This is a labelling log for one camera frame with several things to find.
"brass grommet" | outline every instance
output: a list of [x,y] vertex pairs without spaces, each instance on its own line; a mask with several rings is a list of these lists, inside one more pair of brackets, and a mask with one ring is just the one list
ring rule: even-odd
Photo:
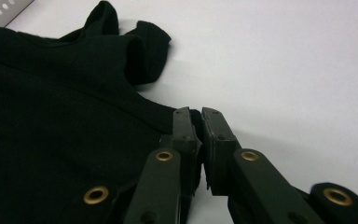
[[349,206],[353,204],[351,196],[340,189],[325,189],[324,197],[326,197],[330,202],[336,203],[342,206]]
[[89,189],[89,191],[84,194],[83,201],[87,204],[101,203],[107,198],[108,195],[109,190],[106,187],[98,186]]
[[244,159],[246,159],[247,161],[257,161],[258,160],[258,155],[252,151],[244,151],[241,153],[241,156]]
[[173,158],[173,154],[169,151],[161,151],[156,154],[156,159],[159,161],[170,161]]

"black cloth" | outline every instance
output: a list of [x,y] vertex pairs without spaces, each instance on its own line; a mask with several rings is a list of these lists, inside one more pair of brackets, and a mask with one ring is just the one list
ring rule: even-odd
[[57,223],[88,189],[139,176],[174,109],[133,85],[158,78],[170,40],[145,21],[119,35],[107,2],[59,39],[0,28],[0,223]]

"white table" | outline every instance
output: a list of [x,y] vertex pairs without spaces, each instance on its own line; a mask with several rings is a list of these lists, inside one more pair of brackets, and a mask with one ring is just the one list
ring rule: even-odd
[[[98,2],[35,0],[8,28],[60,37]],[[293,186],[358,194],[358,1],[110,2],[120,32],[143,20],[172,37],[161,78],[139,87],[145,98],[220,110]],[[232,223],[227,198],[205,186],[203,175],[188,223]]]

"black fabric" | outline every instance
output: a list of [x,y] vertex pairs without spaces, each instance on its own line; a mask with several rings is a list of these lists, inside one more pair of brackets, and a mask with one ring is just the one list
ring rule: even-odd
[[158,78],[170,40],[145,21],[118,35],[107,2],[59,39],[0,28],[0,223],[57,223],[88,189],[138,177],[174,109],[132,85]]

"garment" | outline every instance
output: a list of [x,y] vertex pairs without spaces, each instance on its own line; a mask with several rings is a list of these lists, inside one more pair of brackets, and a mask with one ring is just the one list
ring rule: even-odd
[[174,108],[133,85],[158,78],[170,40],[145,21],[119,35],[107,2],[59,39],[0,28],[0,223],[57,223],[88,189],[139,176]]

